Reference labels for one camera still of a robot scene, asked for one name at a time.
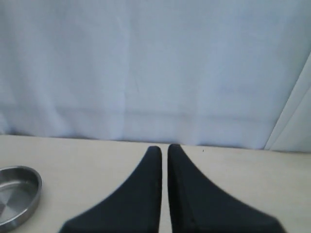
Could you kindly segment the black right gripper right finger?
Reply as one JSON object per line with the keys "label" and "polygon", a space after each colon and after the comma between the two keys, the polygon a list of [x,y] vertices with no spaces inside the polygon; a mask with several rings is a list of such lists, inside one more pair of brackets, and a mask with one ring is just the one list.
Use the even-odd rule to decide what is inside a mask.
{"label": "black right gripper right finger", "polygon": [[180,145],[169,146],[167,164],[172,232],[285,232],[277,218],[243,203],[214,184]]}

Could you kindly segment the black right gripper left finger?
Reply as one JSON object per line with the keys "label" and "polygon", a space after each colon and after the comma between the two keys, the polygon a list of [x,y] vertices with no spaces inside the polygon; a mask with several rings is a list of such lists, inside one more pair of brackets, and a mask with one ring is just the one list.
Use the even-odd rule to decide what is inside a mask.
{"label": "black right gripper left finger", "polygon": [[62,233],[157,233],[162,200],[162,153],[150,146],[110,196],[66,221]]}

